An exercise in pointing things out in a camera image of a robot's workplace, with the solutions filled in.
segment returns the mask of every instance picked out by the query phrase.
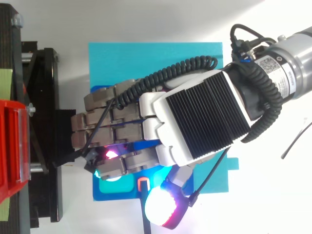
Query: black heat sink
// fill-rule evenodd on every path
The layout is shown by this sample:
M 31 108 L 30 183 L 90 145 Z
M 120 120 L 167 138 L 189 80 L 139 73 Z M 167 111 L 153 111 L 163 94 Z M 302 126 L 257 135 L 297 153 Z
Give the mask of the black heat sink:
M 194 159 L 250 131 L 222 72 L 166 100 Z

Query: green paper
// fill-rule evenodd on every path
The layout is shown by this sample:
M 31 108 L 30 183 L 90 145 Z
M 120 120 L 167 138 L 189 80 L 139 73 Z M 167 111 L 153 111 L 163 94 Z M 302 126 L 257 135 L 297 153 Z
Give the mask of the green paper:
M 0 69 L 0 99 L 10 100 L 12 69 Z M 9 218 L 10 199 L 5 199 L 0 204 L 0 221 L 8 221 Z
M 11 96 L 12 69 L 0 69 L 0 99 L 9 100 Z
M 0 204 L 0 221 L 8 221 L 9 219 L 10 199 L 5 199 Z

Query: white table surface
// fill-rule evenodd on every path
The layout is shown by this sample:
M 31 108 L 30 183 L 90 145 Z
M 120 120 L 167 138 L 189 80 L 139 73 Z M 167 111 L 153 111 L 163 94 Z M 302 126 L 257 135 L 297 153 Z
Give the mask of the white table surface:
M 89 93 L 90 41 L 221 41 L 231 61 L 230 28 L 245 24 L 277 38 L 312 26 L 309 1 L 277 0 L 9 0 L 24 16 L 22 40 L 59 53 L 60 108 L 83 111 Z M 238 31 L 243 39 L 250 35 Z M 259 139 L 234 146 L 238 171 L 229 171 L 229 193 L 201 195 L 173 231 L 153 234 L 311 234 L 312 130 L 285 160 L 280 156 L 311 116 L 311 94 L 287 103 Z M 141 234 L 138 199 L 94 202 L 91 175 L 62 167 L 64 216 L 39 220 L 32 234 Z

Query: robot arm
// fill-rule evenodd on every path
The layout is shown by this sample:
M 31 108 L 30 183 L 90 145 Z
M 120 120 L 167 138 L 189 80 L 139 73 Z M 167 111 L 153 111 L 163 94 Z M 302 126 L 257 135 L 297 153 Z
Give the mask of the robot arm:
M 237 28 L 258 38 L 238 40 Z M 72 145 L 81 150 L 71 159 L 83 156 L 85 169 L 102 179 L 176 165 L 162 187 L 184 201 L 178 191 L 195 164 L 256 139 L 285 102 L 312 90 L 312 27 L 278 42 L 240 24 L 230 35 L 233 62 L 221 70 L 215 58 L 200 56 L 87 95 L 87 112 L 72 117 Z M 110 160 L 103 153 L 103 146 L 145 140 L 159 144 Z

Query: label sticker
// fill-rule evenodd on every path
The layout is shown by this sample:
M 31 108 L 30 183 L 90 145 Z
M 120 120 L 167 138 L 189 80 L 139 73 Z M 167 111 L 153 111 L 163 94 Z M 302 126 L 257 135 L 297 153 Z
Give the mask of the label sticker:
M 255 61 L 275 83 L 283 98 L 296 91 L 296 81 L 293 71 L 288 63 L 280 65 L 271 56 L 264 56 Z

